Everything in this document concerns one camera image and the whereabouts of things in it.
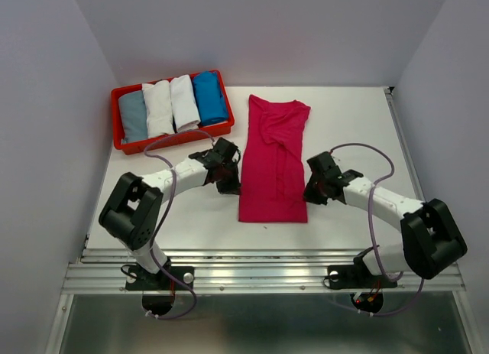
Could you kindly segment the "pink t-shirt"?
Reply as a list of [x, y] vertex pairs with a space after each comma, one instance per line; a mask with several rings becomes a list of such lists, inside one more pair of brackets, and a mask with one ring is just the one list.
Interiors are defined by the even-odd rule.
[[310, 107], [300, 101], [248, 99], [238, 220], [306, 223], [303, 133]]

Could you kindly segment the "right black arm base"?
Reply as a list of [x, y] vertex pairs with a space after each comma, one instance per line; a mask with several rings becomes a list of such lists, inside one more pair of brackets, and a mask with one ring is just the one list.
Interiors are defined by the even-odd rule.
[[322, 285], [332, 290], [396, 288], [397, 282], [389, 281], [383, 275], [373, 275], [362, 258], [373, 248], [370, 247], [353, 258], [350, 265], [330, 265], [322, 279]]

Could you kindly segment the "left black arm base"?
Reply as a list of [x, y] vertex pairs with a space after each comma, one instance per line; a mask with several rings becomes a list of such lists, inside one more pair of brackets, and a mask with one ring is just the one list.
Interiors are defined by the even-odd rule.
[[[163, 272], [150, 274], [137, 264], [122, 265], [121, 273], [125, 276], [125, 289], [127, 291], [187, 291], [187, 288], [177, 284]], [[170, 274], [188, 287], [193, 287], [193, 281], [184, 282], [186, 274], [194, 276], [195, 269], [192, 266], [169, 267]]]

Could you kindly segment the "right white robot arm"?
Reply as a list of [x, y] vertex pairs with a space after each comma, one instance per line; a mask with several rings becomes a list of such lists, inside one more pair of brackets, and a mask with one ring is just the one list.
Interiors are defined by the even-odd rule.
[[378, 187], [362, 173], [341, 171], [325, 151], [308, 159], [310, 179], [303, 193], [307, 203], [326, 205], [330, 200], [362, 209], [400, 233], [398, 245], [376, 242], [354, 257], [350, 265], [332, 265], [327, 278], [332, 289], [368, 287], [378, 278], [397, 283], [397, 275], [411, 271], [430, 280], [466, 255], [468, 247], [448, 208], [438, 199], [410, 199]]

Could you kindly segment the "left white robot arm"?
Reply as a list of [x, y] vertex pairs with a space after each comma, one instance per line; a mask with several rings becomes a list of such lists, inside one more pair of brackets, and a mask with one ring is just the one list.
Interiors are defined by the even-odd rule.
[[148, 175], [122, 174], [99, 214], [99, 225], [116, 238], [144, 271], [144, 280], [154, 288], [169, 279], [170, 260], [156, 243], [156, 235], [176, 196], [188, 190], [216, 185], [220, 194], [241, 191], [238, 162], [241, 152], [234, 143], [220, 138], [209, 150], [193, 153], [167, 168]]

